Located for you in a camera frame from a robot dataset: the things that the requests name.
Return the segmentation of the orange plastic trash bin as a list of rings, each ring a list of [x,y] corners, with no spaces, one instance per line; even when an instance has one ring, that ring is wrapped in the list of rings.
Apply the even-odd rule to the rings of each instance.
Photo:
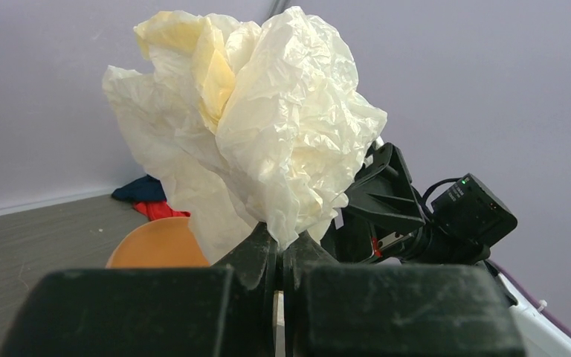
[[[157,219],[127,234],[106,268],[208,267],[187,217]]]

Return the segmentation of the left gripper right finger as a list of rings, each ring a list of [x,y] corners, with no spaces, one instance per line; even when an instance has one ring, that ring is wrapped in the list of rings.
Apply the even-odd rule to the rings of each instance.
[[[479,266],[339,263],[308,234],[283,252],[288,356],[524,356]]]

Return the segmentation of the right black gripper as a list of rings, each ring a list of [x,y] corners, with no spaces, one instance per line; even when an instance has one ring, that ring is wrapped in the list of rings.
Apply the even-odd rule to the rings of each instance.
[[[320,241],[341,263],[474,265],[489,258],[488,245],[455,237],[423,208],[422,196],[401,150],[391,143],[373,143],[354,182],[345,192],[342,225],[332,222]]]

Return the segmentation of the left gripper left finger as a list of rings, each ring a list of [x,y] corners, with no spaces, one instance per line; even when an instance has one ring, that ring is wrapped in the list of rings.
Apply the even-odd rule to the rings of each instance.
[[[0,356],[273,356],[276,263],[260,223],[211,267],[52,272]]]

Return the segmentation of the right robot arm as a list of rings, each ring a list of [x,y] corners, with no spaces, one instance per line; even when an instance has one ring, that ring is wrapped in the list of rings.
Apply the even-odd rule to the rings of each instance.
[[[320,241],[342,263],[469,265],[485,269],[502,289],[529,356],[571,356],[571,330],[491,260],[491,250],[517,227],[517,218],[475,175],[437,182],[420,193],[401,150],[375,141],[354,182],[341,223]]]

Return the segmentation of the pale yellow trash bag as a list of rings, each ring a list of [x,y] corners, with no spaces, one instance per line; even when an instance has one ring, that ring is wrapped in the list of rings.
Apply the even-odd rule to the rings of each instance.
[[[102,89],[206,260],[261,222],[280,249],[320,240],[387,122],[338,30],[294,6],[262,24],[161,11],[134,33],[152,71],[111,65]]]

